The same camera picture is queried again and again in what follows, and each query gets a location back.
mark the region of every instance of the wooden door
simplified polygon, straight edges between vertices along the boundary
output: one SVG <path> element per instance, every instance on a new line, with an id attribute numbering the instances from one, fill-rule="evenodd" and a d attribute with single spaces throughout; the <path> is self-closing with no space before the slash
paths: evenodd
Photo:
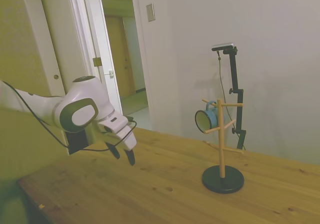
<path id="1" fill-rule="evenodd" d="M 116 82 L 120 97 L 127 97 L 135 93 L 135 84 L 129 58 L 124 22 L 121 17 L 105 18 L 111 47 Z"/>

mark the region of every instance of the floor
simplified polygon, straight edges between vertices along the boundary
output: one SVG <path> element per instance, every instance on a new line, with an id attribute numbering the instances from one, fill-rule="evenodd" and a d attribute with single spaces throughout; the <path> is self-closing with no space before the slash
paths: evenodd
<path id="1" fill-rule="evenodd" d="M 146 91 L 135 93 L 129 97 L 121 98 L 122 112 L 124 115 L 138 112 L 148 107 Z"/>
<path id="2" fill-rule="evenodd" d="M 150 116 L 149 116 L 149 108 L 144 108 L 142 110 L 139 110 L 138 112 L 131 113 L 129 116 L 133 117 L 133 119 L 137 123 L 136 126 L 138 128 L 152 130 Z"/>
<path id="3" fill-rule="evenodd" d="M 133 117 L 137 122 L 138 128 L 152 130 L 147 94 L 145 91 L 121 98 L 121 105 L 123 114 Z"/>

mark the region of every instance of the black round base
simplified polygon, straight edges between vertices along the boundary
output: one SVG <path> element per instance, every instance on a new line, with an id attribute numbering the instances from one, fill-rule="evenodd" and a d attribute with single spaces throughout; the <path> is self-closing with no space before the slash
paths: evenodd
<path id="1" fill-rule="evenodd" d="M 225 167 L 225 178 L 221 178 L 219 166 L 213 166 L 204 171 L 202 183 L 210 191 L 227 194 L 239 191 L 245 178 L 238 169 L 230 166 Z"/>

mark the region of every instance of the blue mug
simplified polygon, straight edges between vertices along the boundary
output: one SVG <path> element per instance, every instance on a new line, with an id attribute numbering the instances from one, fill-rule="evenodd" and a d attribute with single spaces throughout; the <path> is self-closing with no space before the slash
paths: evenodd
<path id="1" fill-rule="evenodd" d="M 209 108 L 213 103 L 217 104 L 215 101 L 210 101 L 206 104 L 205 110 L 199 110 L 195 113 L 195 124 L 203 133 L 218 126 L 218 109 L 216 107 Z"/>

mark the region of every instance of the black stand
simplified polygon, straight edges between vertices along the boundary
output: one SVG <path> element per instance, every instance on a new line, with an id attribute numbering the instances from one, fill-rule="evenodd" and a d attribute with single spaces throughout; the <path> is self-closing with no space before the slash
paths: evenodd
<path id="1" fill-rule="evenodd" d="M 230 68 L 231 68 L 231 78 L 232 78 L 232 88 L 229 90 L 229 94 L 238 94 L 238 103 L 243 103 L 244 101 L 244 90 L 238 89 L 238 76 L 237 76 L 237 66 L 236 66 L 236 54 L 238 50 L 236 47 L 231 49 L 225 49 L 223 54 L 228 54 L 230 58 Z M 236 109 L 236 125 L 235 129 L 232 128 L 232 133 L 239 134 L 239 140 L 236 148 L 242 149 L 244 147 L 246 130 L 242 130 L 242 107 L 237 107 Z"/>
<path id="2" fill-rule="evenodd" d="M 202 183 L 210 191 L 227 194 L 239 191 L 245 183 L 245 178 L 238 169 L 230 166 L 225 166 L 225 178 L 221 178 L 218 165 L 204 171 Z"/>

